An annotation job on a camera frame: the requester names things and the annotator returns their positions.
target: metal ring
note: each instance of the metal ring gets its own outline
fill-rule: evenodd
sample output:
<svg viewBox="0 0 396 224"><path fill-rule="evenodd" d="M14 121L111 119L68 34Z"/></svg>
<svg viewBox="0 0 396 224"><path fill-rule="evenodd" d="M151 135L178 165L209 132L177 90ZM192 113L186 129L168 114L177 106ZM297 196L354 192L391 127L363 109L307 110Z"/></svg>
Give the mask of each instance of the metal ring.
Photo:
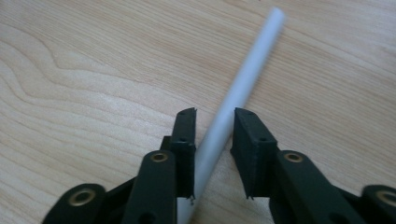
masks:
<svg viewBox="0 0 396 224"><path fill-rule="evenodd" d="M297 153L293 153L293 152L285 154L284 157L285 157L286 160L292 161L292 162L302 162L303 161L303 157L302 156L300 156Z"/></svg>
<svg viewBox="0 0 396 224"><path fill-rule="evenodd" d="M80 196L81 194L87 194L87 197L84 197L84 199L82 200L78 199L78 196ZM92 201L92 199L95 198L95 195L96 193L93 189L81 189L74 193L72 196L70 196L69 203L72 206L82 206Z"/></svg>
<svg viewBox="0 0 396 224"><path fill-rule="evenodd" d="M375 196L383 203L387 203L393 207L396 207L396 193L388 190L379 190L376 192Z"/></svg>
<svg viewBox="0 0 396 224"><path fill-rule="evenodd" d="M168 155L166 155L165 153L158 152L158 153L151 155L150 158L152 161L162 162L162 161L168 160Z"/></svg>

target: wood grain pattern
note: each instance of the wood grain pattern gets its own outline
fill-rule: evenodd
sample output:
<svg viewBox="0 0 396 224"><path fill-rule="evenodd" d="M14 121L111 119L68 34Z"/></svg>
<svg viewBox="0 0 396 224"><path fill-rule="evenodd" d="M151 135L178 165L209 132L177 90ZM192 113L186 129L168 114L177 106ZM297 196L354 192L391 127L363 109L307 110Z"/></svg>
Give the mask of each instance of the wood grain pattern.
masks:
<svg viewBox="0 0 396 224"><path fill-rule="evenodd" d="M112 189L198 109L197 144L272 6L286 27L247 104L334 185L396 188L392 0L0 1L0 222ZM272 223L228 145L191 223Z"/></svg>

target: light wood tabletop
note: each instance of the light wood tabletop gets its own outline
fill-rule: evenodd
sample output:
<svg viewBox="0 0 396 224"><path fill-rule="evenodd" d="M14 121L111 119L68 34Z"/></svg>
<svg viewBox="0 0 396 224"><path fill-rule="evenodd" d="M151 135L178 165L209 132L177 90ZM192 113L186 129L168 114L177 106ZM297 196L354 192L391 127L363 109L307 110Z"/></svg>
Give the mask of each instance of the light wood tabletop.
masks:
<svg viewBox="0 0 396 224"><path fill-rule="evenodd" d="M199 146L271 7L287 19L246 109L335 186L396 188L393 0L0 0L0 223L136 176L182 109ZM273 223L230 147L191 223Z"/></svg>

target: wooden table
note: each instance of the wooden table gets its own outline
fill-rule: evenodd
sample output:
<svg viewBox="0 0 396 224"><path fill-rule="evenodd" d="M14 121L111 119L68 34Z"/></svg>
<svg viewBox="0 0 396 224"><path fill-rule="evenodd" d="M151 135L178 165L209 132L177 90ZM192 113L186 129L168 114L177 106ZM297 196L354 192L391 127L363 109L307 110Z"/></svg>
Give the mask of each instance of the wooden table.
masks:
<svg viewBox="0 0 396 224"><path fill-rule="evenodd" d="M338 187L396 188L396 2L0 1L0 223L113 189L198 109L196 144L270 8L288 19L246 109ZM230 144L191 223L272 223Z"/></svg>

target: white stick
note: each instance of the white stick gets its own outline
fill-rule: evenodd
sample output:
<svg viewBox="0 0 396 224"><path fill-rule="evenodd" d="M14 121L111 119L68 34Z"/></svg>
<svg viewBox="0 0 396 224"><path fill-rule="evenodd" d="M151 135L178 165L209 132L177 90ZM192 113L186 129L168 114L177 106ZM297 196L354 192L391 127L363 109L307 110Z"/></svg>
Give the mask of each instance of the white stick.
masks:
<svg viewBox="0 0 396 224"><path fill-rule="evenodd" d="M205 137L195 155L195 197L196 202L177 199L177 223L187 224L198 200L204 192L219 156L230 137L233 129L233 111L236 107L244 107L262 68L267 61L276 38L282 28L284 14L279 8L273 8L262 27L256 42L244 64L236 75L233 85L224 98L218 114L213 119Z"/></svg>

